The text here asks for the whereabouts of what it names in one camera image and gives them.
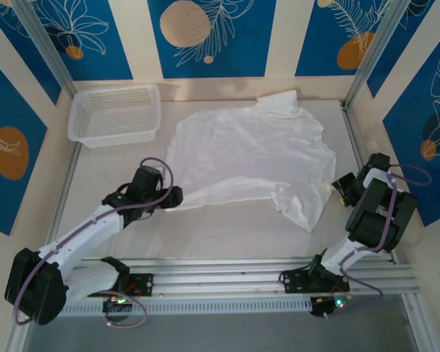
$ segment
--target white plastic basket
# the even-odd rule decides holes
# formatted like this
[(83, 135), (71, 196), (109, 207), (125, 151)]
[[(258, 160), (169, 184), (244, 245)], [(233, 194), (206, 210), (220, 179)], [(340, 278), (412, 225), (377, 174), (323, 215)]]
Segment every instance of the white plastic basket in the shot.
[(152, 141), (161, 124), (160, 91), (155, 84), (91, 89), (73, 98), (68, 138), (86, 146)]

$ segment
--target white table surface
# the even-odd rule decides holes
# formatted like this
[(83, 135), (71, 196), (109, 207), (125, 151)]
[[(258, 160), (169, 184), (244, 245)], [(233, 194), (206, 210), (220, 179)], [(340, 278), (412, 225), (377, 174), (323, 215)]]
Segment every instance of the white table surface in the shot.
[[(164, 158), (176, 124), (196, 111), (244, 107), (255, 101), (162, 103), (161, 128), (154, 142), (89, 149), (82, 147), (57, 237), (83, 221), (101, 200), (130, 182), (147, 156)], [(357, 165), (336, 100), (306, 100), (300, 105), (324, 126), (323, 141), (337, 153), (336, 178)], [(275, 211), (272, 200), (165, 212), (156, 210), (107, 240), (88, 257), (118, 258), (289, 258), (315, 254), (346, 235), (350, 208), (334, 192), (313, 233)]]

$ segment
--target gray floor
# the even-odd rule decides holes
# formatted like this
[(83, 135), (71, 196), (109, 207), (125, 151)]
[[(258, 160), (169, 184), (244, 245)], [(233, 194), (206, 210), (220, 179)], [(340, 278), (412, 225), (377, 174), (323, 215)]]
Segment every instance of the gray floor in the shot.
[(348, 307), (367, 302), (328, 320), (309, 313), (165, 315), (115, 329), (103, 318), (57, 318), (31, 328), (25, 351), (416, 351), (401, 299), (368, 299), (354, 298)]

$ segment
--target plastic basket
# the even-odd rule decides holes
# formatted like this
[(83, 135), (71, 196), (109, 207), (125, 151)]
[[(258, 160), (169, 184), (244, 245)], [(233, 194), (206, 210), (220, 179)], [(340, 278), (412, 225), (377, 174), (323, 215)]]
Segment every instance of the plastic basket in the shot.
[(161, 124), (155, 84), (78, 92), (72, 102), (68, 138), (88, 147), (152, 141)]

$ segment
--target white cloth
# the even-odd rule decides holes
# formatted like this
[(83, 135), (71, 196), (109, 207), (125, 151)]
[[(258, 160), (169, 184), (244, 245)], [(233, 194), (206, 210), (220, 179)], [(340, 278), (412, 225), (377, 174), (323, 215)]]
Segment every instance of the white cloth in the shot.
[(322, 131), (298, 107), (295, 91), (258, 98), (253, 107), (193, 114), (177, 124), (168, 146), (166, 162), (184, 194), (172, 210), (272, 198), (311, 232), (336, 170)]

